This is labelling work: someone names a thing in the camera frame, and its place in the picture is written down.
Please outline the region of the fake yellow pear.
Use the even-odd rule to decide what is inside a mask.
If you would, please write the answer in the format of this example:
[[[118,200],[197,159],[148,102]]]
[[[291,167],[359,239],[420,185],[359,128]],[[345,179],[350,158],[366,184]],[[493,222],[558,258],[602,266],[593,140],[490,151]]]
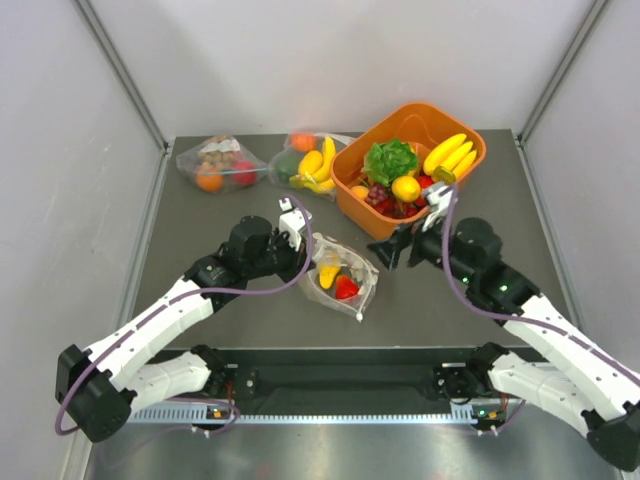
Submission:
[[[341,266],[337,265],[337,266],[333,266],[333,265],[324,265],[320,268],[319,270],[319,274],[318,274],[318,281],[319,281],[319,285],[321,286],[322,289],[324,290],[329,290],[336,277],[338,276],[339,272],[341,270]]]

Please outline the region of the polka dot zip bag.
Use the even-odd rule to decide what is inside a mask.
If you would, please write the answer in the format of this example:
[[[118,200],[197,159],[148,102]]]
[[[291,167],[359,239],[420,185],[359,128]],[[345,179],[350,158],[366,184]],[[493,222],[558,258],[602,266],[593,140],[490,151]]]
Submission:
[[[356,250],[331,237],[316,232],[313,239],[315,266],[298,285],[309,300],[362,322],[376,294],[378,269]]]

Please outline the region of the fake yellow lemon round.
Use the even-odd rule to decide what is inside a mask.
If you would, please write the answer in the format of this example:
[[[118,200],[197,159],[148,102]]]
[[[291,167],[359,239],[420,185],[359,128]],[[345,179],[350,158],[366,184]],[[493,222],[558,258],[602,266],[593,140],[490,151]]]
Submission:
[[[394,197],[403,203],[412,203],[421,195],[421,185],[418,180],[409,175],[397,177],[391,184]]]

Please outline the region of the fake red strawberry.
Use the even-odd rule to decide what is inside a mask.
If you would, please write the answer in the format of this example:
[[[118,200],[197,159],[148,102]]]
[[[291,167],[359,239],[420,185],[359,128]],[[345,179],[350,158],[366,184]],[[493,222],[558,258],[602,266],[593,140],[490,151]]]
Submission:
[[[348,275],[338,275],[334,283],[334,298],[342,301],[359,294],[360,286]]]

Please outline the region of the fake red tomato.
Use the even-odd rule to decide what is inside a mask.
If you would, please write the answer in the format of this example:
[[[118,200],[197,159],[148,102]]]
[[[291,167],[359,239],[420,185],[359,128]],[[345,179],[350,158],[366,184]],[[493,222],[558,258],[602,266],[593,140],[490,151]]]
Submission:
[[[420,185],[420,194],[419,197],[414,201],[414,205],[423,208],[426,205],[426,200],[424,198],[424,191],[434,184],[433,179],[427,175],[420,175],[417,177],[417,181]]]

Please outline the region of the fake yellow banana bunch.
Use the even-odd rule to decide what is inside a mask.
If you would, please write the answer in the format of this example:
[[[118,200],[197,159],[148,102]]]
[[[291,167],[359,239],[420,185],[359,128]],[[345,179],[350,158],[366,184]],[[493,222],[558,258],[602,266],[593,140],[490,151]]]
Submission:
[[[454,169],[473,152],[474,143],[464,133],[455,134],[438,144],[427,155],[422,170],[435,182],[452,184],[455,180]]]

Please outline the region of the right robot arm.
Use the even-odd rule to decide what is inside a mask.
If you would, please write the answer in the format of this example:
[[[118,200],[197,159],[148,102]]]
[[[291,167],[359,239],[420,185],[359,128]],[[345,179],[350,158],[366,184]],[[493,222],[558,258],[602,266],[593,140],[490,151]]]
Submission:
[[[476,394],[495,390],[521,398],[574,428],[607,463],[627,472],[639,467],[639,376],[615,360],[567,320],[526,276],[501,257],[502,240],[480,218],[457,226],[444,220],[402,225],[369,244],[389,270],[404,249],[409,266],[429,262],[459,300],[520,338],[553,366],[552,371],[496,344],[468,360],[466,380]]]

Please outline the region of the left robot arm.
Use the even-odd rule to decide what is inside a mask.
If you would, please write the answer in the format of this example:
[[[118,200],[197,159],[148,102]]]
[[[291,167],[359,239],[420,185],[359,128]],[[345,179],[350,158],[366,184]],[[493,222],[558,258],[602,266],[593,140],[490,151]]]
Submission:
[[[114,435],[131,416],[186,393],[216,396],[226,387],[225,364],[207,346],[162,363],[153,358],[194,325],[240,296],[250,281],[277,276],[287,289],[312,264],[311,220],[303,208],[272,225],[242,218],[226,242],[196,260],[155,303],[114,333],[58,357],[54,420],[57,435],[80,430],[93,443]]]

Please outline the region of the fake green lettuce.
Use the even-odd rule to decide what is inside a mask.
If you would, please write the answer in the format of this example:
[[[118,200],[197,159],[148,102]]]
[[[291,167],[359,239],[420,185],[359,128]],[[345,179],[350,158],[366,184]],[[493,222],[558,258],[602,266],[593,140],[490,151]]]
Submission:
[[[418,156],[410,144],[394,138],[371,146],[361,172],[373,183],[388,187],[397,177],[413,173],[418,165]]]

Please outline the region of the fake red apple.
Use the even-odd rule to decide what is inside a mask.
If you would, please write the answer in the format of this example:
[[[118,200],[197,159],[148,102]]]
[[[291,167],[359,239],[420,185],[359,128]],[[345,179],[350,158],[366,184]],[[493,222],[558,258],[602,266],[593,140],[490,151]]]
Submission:
[[[251,161],[237,161],[232,167],[231,180],[240,187],[248,187],[258,180],[257,167]]]

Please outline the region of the clear bag with bananas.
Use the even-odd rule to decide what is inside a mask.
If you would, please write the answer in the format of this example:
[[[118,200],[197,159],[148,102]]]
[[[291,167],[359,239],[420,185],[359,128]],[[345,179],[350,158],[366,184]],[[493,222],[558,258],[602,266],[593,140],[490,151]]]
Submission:
[[[330,167],[342,150],[355,138],[329,132],[294,132],[268,163],[273,185],[308,192],[333,201],[336,186]]]

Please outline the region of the fake orange fruit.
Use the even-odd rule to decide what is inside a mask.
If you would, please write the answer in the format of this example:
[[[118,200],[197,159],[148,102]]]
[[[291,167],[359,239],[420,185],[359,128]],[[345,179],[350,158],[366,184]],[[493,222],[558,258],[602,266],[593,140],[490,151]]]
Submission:
[[[202,168],[195,178],[196,186],[207,193],[220,191],[224,186],[224,176],[214,167]]]

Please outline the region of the clear bag with nuts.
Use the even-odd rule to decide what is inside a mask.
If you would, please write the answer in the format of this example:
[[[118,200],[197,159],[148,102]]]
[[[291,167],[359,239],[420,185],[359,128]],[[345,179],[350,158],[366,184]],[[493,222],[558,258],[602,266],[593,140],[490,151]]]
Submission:
[[[198,171],[206,167],[214,167],[224,176],[224,186],[220,191],[209,194],[227,193],[243,188],[231,180],[232,167],[237,161],[251,161],[257,167],[258,183],[268,171],[267,164],[253,155],[240,141],[231,135],[215,135],[199,143],[195,147],[177,155],[176,164],[179,172],[198,190],[195,178]]]

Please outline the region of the orange plastic bin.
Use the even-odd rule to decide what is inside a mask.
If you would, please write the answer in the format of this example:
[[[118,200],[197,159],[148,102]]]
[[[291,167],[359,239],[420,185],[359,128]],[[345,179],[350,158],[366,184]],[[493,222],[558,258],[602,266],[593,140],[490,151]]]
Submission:
[[[478,132],[439,108],[400,107],[353,140],[331,165],[344,215],[375,239],[429,212],[418,190],[437,180],[464,184],[486,155]]]

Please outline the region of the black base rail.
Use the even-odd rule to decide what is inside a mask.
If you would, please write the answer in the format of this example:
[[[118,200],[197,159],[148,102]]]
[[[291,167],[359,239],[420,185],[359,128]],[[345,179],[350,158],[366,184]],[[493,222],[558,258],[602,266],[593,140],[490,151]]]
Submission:
[[[117,419],[178,397],[223,400],[244,416],[441,413],[502,398],[485,368],[496,345],[468,348],[163,351],[109,406]]]

